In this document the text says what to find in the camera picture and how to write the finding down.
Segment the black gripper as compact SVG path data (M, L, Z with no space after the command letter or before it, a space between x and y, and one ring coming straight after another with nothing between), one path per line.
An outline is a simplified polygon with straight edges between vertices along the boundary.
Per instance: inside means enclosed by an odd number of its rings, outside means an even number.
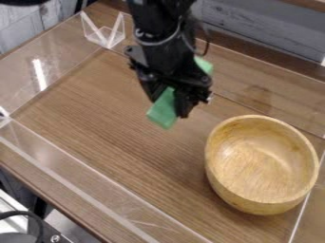
M150 102L154 103L166 88L173 87L177 116L187 118L193 108L207 103L213 94L211 75L195 60L195 40L178 37L161 45L128 45L124 54Z

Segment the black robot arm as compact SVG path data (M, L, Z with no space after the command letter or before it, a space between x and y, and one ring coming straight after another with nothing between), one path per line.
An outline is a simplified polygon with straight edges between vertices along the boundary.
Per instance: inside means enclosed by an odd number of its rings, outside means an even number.
M136 43L126 47L130 68L154 102L173 89L173 108L179 118L205 103L213 92L213 78L195 62L197 50L191 6L195 0L126 0L134 21Z

